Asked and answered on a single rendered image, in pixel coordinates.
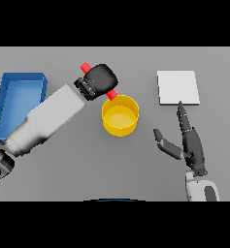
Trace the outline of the dark right robot hand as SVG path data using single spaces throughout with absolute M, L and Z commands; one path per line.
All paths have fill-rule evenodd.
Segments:
M 195 176 L 204 176 L 208 172 L 205 168 L 205 156 L 200 137 L 194 127 L 190 125 L 189 118 L 182 102 L 177 106 L 177 117 L 180 124 L 182 147 L 165 139 L 158 129 L 153 130 L 158 148 L 176 160 L 184 159 L 186 165 L 194 171 Z

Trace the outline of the yellow bowl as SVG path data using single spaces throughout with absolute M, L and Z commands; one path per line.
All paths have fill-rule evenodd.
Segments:
M 137 102 L 127 95 L 108 99 L 101 107 L 101 118 L 105 130 L 116 137 L 125 137 L 134 132 L 140 116 Z

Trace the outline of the pale square measuring scale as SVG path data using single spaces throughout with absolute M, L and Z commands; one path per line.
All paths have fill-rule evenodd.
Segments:
M 160 105 L 199 105 L 199 93 L 194 71 L 158 71 Z

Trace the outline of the blue tray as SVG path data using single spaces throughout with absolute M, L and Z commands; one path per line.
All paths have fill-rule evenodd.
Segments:
M 44 73 L 3 73 L 0 79 L 0 140 L 20 125 L 47 94 Z

